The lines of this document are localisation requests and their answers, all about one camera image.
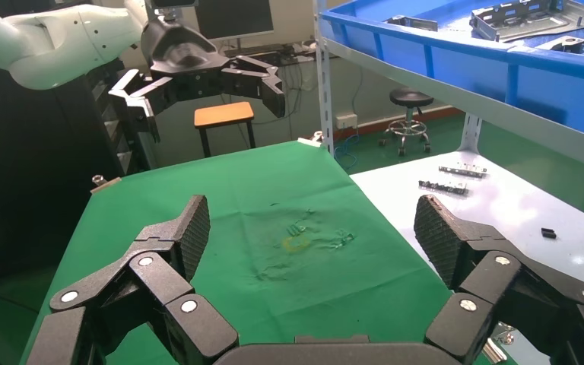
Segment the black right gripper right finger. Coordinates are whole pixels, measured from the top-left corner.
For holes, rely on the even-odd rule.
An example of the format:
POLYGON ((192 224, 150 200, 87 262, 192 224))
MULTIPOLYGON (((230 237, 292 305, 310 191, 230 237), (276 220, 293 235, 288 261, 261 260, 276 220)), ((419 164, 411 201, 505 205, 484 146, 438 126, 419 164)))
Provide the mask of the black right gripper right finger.
POLYGON ((530 259, 495 227, 456 217, 434 195, 418 199, 414 232, 452 291, 427 344, 470 364, 504 323, 552 364, 584 364, 584 281, 530 259))

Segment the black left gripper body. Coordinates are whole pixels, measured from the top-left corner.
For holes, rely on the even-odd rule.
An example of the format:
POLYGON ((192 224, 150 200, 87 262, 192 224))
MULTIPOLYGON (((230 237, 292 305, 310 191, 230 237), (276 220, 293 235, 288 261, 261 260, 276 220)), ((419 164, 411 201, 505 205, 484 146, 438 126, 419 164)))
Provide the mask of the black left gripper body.
POLYGON ((193 100, 223 92, 222 70, 230 60, 191 27, 153 19, 144 26, 140 45, 153 79, 170 79, 167 95, 174 100, 193 100))

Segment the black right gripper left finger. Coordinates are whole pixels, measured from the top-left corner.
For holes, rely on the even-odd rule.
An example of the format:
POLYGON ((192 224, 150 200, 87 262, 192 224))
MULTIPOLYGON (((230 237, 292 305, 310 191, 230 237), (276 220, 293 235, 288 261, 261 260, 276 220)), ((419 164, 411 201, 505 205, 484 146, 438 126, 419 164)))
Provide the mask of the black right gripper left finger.
POLYGON ((104 364, 142 325, 179 364, 212 364, 231 351, 236 330, 192 286, 210 229, 203 195, 144 227, 119 259, 52 297, 27 362, 104 364))

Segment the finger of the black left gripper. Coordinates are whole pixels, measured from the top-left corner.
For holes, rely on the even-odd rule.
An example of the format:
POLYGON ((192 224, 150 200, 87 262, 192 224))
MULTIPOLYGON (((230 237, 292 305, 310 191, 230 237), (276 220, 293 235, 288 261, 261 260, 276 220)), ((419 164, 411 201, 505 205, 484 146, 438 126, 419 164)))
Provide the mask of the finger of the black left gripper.
POLYGON ((109 90, 116 113, 134 133, 161 141, 156 116, 171 106, 171 77, 153 79, 138 69, 128 70, 109 90))
POLYGON ((286 97, 278 67, 248 56, 237 56, 229 60, 220 75, 225 94, 259 99, 276 118, 284 117, 286 97))

